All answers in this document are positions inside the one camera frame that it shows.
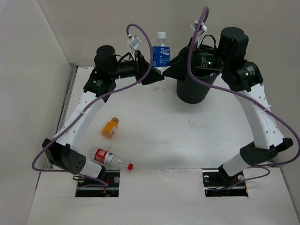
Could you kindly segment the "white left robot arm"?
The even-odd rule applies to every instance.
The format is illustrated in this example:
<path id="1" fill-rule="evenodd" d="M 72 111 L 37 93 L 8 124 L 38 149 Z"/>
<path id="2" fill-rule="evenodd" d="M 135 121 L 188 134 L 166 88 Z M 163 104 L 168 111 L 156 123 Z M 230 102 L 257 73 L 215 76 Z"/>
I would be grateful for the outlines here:
<path id="1" fill-rule="evenodd" d="M 104 169 L 80 153 L 80 141 L 93 117 L 114 92 L 115 81 L 134 77 L 138 83 L 148 85 L 164 79 L 139 50 L 131 56 L 133 59 L 129 61 L 118 60 L 112 46 L 99 47 L 94 58 L 95 67 L 84 85 L 75 110 L 53 139 L 45 139 L 42 144 L 52 165 L 73 175 L 88 176 L 95 187 L 104 184 Z"/>

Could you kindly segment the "blue label clear bottle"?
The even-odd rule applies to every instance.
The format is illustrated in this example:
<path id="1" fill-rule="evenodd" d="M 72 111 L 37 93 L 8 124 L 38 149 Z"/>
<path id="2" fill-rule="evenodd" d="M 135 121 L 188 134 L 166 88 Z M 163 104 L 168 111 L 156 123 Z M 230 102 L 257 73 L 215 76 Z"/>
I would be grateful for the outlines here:
<path id="1" fill-rule="evenodd" d="M 153 50 L 153 66 L 162 74 L 169 68 L 170 62 L 170 47 L 166 44 L 166 32 L 160 31 L 157 33 L 157 40 L 152 47 Z M 153 91 L 162 92 L 168 89 L 169 78 L 151 84 Z"/>

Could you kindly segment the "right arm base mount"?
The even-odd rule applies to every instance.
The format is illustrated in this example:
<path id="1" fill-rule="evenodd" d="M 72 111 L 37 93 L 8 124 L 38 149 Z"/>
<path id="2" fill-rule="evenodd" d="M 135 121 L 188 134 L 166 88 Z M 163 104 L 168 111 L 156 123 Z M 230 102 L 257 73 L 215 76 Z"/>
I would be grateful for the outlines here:
<path id="1" fill-rule="evenodd" d="M 218 169 L 202 170 L 202 178 L 206 197 L 248 197 L 243 172 L 222 181 Z"/>

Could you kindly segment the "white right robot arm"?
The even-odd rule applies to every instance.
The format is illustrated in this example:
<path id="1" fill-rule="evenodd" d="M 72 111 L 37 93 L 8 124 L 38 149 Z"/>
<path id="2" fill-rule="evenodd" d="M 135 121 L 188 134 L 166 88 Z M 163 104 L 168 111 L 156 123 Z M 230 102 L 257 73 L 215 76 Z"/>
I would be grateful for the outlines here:
<path id="1" fill-rule="evenodd" d="M 283 125 L 286 123 L 269 110 L 258 66 L 244 59 L 248 45 L 248 36 L 244 31 L 236 27 L 224 28 L 218 45 L 209 47 L 199 44 L 195 48 L 195 42 L 202 42 L 205 33 L 202 27 L 195 29 L 188 49 L 182 50 L 170 62 L 163 76 L 182 81 L 190 77 L 200 85 L 234 94 L 242 106 L 254 140 L 218 168 L 217 180 L 226 186 L 234 181 L 238 173 L 249 167 L 267 167 L 267 162 L 279 152 L 292 147 L 293 141 L 283 136 L 276 121 Z M 192 68 L 220 72 L 229 88 L 202 82 L 193 75 Z"/>

